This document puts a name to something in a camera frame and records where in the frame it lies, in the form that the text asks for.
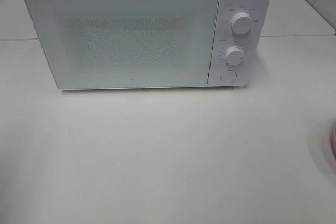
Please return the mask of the white dial knob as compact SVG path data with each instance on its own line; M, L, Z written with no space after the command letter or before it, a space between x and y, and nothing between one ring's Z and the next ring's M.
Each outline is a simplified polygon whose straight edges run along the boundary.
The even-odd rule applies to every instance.
M224 53L226 63L231 66L241 64L244 60L244 56L245 52L240 46L231 46Z
M235 12L230 18L231 29L238 35L243 35L249 32L251 30L252 22L252 15L245 10Z

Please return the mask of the round door release button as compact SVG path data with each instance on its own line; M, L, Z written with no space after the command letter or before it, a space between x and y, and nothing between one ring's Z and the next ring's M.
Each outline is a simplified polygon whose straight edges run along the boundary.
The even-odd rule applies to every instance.
M234 83L237 78L237 73L234 70L227 70L221 74L221 81L224 83Z

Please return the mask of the white microwave door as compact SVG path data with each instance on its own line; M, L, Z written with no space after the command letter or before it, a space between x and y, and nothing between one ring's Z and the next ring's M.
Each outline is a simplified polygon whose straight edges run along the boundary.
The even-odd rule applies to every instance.
M218 0L25 0L62 90L207 85Z

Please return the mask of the pink plate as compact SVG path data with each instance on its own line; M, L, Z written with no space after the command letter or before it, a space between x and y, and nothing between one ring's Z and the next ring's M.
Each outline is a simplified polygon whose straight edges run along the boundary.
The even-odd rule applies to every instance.
M332 158L333 160L335 160L336 155L335 155L335 122L332 124L331 126L331 130L330 130L330 140L329 140L329 146L330 146L330 152L332 154Z

